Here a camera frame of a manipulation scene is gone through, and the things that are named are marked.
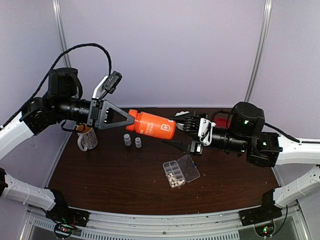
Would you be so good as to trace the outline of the orange pill bottle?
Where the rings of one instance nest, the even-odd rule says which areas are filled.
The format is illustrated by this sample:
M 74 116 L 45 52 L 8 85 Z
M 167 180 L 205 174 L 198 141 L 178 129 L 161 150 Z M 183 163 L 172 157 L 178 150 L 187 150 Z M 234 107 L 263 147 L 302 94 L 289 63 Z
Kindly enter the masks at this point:
M 134 123 L 126 126 L 127 131 L 162 140 L 173 139 L 176 131 L 174 120 L 135 109 L 130 109 L 128 114 L 134 118 Z

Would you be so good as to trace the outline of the shorter small white bottle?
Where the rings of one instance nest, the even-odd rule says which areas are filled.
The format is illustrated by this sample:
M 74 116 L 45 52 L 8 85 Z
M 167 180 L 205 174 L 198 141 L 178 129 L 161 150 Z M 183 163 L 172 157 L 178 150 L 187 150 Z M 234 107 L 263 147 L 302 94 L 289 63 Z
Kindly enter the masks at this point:
M 135 147 L 140 149 L 142 147 L 142 140 L 140 137 L 135 138 Z

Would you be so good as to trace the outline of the clear plastic pill organizer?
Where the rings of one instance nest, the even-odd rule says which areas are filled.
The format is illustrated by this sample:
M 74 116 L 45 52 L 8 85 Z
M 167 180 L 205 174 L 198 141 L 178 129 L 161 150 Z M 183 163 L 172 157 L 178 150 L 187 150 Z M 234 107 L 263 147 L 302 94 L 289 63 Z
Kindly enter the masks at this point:
M 172 173 L 177 179 L 177 182 L 184 182 L 184 185 L 193 182 L 201 176 L 195 162 L 189 154 L 177 160 L 164 162 L 162 167 L 167 180 L 169 173 Z

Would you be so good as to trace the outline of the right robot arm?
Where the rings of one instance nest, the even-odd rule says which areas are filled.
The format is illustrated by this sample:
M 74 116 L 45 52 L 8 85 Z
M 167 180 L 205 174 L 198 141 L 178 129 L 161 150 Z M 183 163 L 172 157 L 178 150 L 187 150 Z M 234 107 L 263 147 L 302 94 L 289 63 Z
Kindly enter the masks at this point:
M 202 155 L 203 149 L 246 156 L 246 161 L 258 167 L 273 168 L 288 164 L 310 164 L 304 175 L 263 196 L 256 210 L 259 220 L 268 220 L 277 208 L 304 197 L 320 187 L 320 141 L 295 138 L 266 123 L 264 111 L 249 102 L 238 102 L 228 113 L 225 127 L 218 127 L 204 113 L 184 113 L 173 117 L 181 131 L 192 138 L 190 144 L 165 140 L 180 151 Z

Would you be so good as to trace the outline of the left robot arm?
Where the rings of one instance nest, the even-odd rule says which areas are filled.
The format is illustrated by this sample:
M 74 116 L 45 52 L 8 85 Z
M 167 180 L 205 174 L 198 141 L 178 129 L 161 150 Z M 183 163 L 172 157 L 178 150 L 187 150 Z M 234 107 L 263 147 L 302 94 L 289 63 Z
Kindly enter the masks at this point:
M 48 89 L 42 97 L 32 97 L 18 114 L 0 131 L 0 157 L 37 136 L 46 128 L 64 121 L 74 121 L 99 130 L 129 126 L 134 118 L 105 96 L 112 94 L 122 80 L 114 71 L 95 87 L 90 100 L 82 98 L 83 88 L 78 70 L 62 67 L 48 73 Z M 52 212 L 61 222 L 72 218 L 63 194 L 58 190 L 38 188 L 0 170 L 0 196 Z

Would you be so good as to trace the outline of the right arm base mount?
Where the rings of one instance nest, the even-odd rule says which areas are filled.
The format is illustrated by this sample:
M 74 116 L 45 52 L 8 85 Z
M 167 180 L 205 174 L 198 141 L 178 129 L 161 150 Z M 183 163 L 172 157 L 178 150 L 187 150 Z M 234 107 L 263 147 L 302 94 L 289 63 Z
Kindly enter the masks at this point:
M 260 206 L 238 212 L 242 226 L 256 225 L 255 232 L 265 239 L 273 236 L 276 231 L 274 220 L 282 216 L 282 208 L 275 205 L 274 192 L 275 189 L 265 192 Z

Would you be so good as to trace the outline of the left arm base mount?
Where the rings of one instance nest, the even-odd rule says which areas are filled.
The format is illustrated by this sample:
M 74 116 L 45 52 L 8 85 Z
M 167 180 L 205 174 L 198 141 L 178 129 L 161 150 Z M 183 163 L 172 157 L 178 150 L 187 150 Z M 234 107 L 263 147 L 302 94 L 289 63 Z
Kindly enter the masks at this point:
M 56 189 L 50 190 L 54 196 L 54 206 L 51 210 L 43 210 L 46 218 L 55 223 L 53 233 L 59 239 L 69 238 L 78 227 L 86 227 L 90 213 L 69 207 L 62 192 Z

